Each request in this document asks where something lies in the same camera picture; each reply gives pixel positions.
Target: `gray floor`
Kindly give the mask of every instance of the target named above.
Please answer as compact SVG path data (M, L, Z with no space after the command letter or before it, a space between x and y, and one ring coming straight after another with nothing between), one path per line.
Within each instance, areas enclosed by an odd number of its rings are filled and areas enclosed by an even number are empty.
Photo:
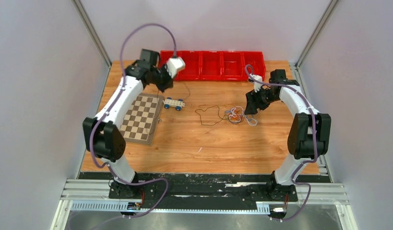
M288 216L298 210L288 206ZM82 211L70 214L71 230L89 230L119 216L115 212ZM336 207L307 205L294 220L277 223L262 215L150 213L138 219L117 219L97 230L341 230Z

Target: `chessboard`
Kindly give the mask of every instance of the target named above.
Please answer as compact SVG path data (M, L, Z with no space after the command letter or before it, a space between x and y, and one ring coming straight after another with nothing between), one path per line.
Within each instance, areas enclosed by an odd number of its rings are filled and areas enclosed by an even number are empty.
M153 143L163 100L163 96L141 93L133 101L120 127L126 142L146 145Z

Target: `white toy car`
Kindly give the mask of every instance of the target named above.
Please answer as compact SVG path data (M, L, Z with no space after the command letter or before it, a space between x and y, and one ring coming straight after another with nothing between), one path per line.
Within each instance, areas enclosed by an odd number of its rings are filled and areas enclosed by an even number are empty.
M177 111L181 111L182 107L185 106L185 103L183 102L182 99L179 100L173 100L170 97L167 97L164 101L164 108L169 109L170 107L175 107Z

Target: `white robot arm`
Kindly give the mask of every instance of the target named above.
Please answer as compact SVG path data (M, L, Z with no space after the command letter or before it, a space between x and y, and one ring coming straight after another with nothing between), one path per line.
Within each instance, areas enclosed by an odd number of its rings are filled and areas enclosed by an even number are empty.
M258 82L254 82L254 90L246 93L247 106L246 115L256 114L258 109L268 108L274 101L284 102L294 117L292 127L288 136L288 151L286 159L280 168L271 175L271 183L275 189L278 185L292 185L299 173L309 161L314 159L314 142L312 130L312 110L316 121L316 146L319 155L327 153L331 118L329 114L321 114L309 102L302 99L303 94L296 80L288 80L285 70L277 69L271 72L269 80L272 85L264 89Z
M125 69L125 76L121 78L119 86L105 107L95 118L87 117L83 122L85 142L87 150L90 151L91 132L99 122L98 119L103 117L93 136L95 156L107 163L119 180L129 183L135 178L135 171L123 155L126 142L120 134L119 127L124 116L146 85L155 84L161 91L172 88L177 73L185 69L185 63L180 57L170 58L161 69L158 69L158 57L158 52L142 50L140 59Z

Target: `wooden table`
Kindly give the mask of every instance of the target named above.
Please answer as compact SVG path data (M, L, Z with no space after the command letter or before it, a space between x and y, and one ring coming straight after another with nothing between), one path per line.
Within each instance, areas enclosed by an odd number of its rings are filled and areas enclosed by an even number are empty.
M266 61L265 80L274 69L285 69L287 77L292 74L287 61ZM122 72L119 62L112 65L100 109L108 102L119 84ZM292 115L286 105L275 102L255 118L257 126L246 121L233 125L226 120L215 126L202 126L195 109L213 105L224 111L239 105L245 108L245 94L253 89L248 82L187 81L174 82L174 88L163 95L173 99L183 98L186 106L181 111L163 109L152 146L128 143L124 152L130 165L137 172L156 173L271 173L277 169L288 154L287 138ZM149 85L144 93L157 93ZM202 112L202 121L213 124L219 121L217 108ZM82 171L106 171L98 169L87 152ZM316 164L308 165L303 173L319 174Z

